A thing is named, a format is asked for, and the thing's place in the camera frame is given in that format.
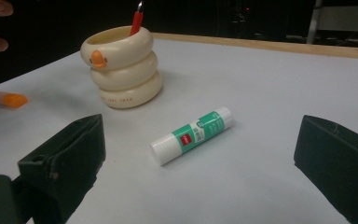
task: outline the glue stick label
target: glue stick label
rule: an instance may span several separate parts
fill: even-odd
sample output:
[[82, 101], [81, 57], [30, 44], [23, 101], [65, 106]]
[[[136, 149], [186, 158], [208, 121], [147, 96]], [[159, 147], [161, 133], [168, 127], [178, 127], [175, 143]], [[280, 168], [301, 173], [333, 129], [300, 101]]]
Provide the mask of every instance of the glue stick label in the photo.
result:
[[216, 112], [191, 122], [172, 132], [185, 153], [202, 142], [214, 137], [225, 130], [225, 122]]

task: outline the pen holder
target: pen holder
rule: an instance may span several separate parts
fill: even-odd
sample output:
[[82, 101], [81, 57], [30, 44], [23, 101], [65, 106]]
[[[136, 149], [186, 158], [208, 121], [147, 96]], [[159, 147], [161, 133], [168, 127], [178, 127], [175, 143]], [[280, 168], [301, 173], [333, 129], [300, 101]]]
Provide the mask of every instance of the pen holder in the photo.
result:
[[153, 36], [144, 27], [131, 36], [130, 30], [123, 26], [92, 35], [80, 49], [101, 98], [113, 108], [144, 104], [162, 86]]

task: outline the white cap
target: white cap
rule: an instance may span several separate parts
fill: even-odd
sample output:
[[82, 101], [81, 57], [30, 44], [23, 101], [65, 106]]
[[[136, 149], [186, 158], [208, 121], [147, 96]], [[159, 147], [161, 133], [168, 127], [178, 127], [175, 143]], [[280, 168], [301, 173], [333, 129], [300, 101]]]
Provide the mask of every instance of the white cap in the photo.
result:
[[[225, 123], [225, 129], [233, 125], [234, 119], [231, 116], [231, 112], [227, 108], [221, 107], [216, 109], [215, 112], [220, 115], [220, 118]], [[172, 133], [169, 133], [164, 137], [152, 142], [150, 146], [153, 148], [156, 160], [158, 161], [159, 165], [163, 165], [182, 155], [183, 153], [178, 140]]]
[[163, 165], [182, 155], [179, 142], [172, 133], [152, 142], [150, 146], [153, 148], [159, 165]]

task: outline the table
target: table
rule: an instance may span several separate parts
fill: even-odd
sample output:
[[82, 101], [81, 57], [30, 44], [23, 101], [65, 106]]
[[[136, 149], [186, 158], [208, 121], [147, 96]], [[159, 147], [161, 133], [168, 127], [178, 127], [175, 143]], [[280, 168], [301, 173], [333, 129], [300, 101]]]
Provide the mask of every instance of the table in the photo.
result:
[[[358, 133], [358, 49], [330, 48], [155, 34], [163, 89], [121, 110], [103, 104], [79, 53], [69, 55], [0, 84], [29, 98], [0, 107], [0, 174], [15, 178], [29, 152], [102, 114], [107, 158], [68, 223], [348, 223], [293, 159], [304, 115]], [[233, 127], [156, 163], [150, 142], [220, 106]]]

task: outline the green glue stick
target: green glue stick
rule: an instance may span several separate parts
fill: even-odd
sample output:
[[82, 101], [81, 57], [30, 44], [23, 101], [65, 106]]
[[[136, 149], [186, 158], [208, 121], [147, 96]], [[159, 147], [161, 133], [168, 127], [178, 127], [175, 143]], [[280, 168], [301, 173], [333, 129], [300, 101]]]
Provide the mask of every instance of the green glue stick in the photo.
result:
[[152, 142], [157, 161], [163, 165], [216, 136], [233, 124], [231, 112], [221, 107]]

